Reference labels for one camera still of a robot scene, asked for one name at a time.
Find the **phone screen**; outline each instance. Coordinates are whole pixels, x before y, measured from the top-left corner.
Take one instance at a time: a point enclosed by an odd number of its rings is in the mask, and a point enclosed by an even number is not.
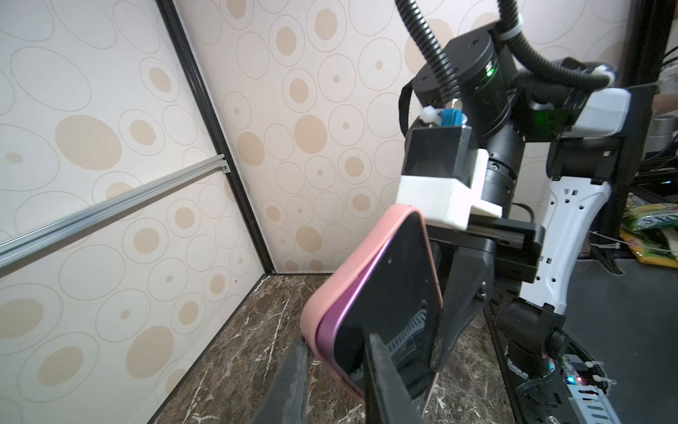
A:
[[[441,307],[427,244],[421,218],[410,214],[339,327],[334,359],[363,392],[365,331],[379,334],[412,399],[433,383],[429,361]]]

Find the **black frame post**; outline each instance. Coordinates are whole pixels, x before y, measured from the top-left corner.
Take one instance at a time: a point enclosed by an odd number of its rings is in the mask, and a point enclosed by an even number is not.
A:
[[[256,221],[254,216],[254,210],[250,204],[249,199],[247,198],[247,193],[245,192],[245,187],[243,186],[243,181],[238,174],[238,171],[235,166],[235,161],[233,160],[233,155],[231,155],[231,150],[228,148],[226,143],[226,137],[221,130],[219,125],[219,120],[216,116],[214,107],[210,100],[210,95],[207,93],[207,87],[205,82],[200,75],[200,69],[198,64],[193,56],[193,51],[191,49],[191,44],[188,42],[188,37],[184,32],[184,27],[181,25],[181,19],[179,18],[179,13],[174,7],[173,0],[156,0],[158,8],[160,9],[160,14],[163,17],[165,26],[167,27],[167,32],[169,37],[172,39],[172,44],[176,50],[177,56],[179,57],[179,63],[186,74],[186,79],[188,84],[191,86],[191,91],[195,97],[195,102],[198,105],[200,114],[205,122],[205,127],[207,132],[214,143],[214,148],[216,149],[217,154],[223,153],[225,160],[228,161],[231,172],[226,174],[228,181],[231,184],[231,189],[233,190],[233,195],[235,196],[236,202],[240,207],[240,212],[243,215],[245,220],[245,225],[247,230],[252,237],[254,242],[254,247],[259,255],[262,266],[264,267],[264,272],[266,274],[275,274],[275,267],[273,266],[273,260],[271,260],[270,254],[268,254],[268,248],[266,247],[266,242],[264,241],[264,236],[259,229],[259,224]]]

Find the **brown marble surface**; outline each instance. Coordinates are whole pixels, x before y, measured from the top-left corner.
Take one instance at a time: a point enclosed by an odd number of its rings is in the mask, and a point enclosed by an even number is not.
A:
[[[326,275],[263,281],[186,374],[155,423],[249,423],[289,343],[299,315]],[[364,408],[309,361],[307,422],[363,423]],[[425,423],[514,423],[485,318],[461,336],[424,414]]]

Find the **black strap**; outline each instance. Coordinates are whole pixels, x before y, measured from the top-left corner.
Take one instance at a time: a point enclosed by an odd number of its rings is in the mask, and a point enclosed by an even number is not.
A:
[[[398,115],[400,120],[400,132],[403,133],[403,137],[407,137],[407,130],[410,128],[407,118],[410,113],[410,98],[412,97],[412,82],[414,79],[411,79],[409,83],[403,86],[403,89],[400,91],[400,98],[398,99]]]

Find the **patterned wallpaper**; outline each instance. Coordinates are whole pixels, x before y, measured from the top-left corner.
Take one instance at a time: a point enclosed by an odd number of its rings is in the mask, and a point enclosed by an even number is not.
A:
[[[0,241],[214,155],[153,0],[0,2]],[[262,275],[214,172],[0,278],[0,423],[146,423]]]
[[[336,269],[397,192],[397,99],[424,59],[393,0],[176,3],[278,271]],[[494,0],[418,3],[443,44],[498,18]],[[546,57],[618,61],[630,0],[520,3]],[[515,197],[539,219],[547,150],[526,149]]]

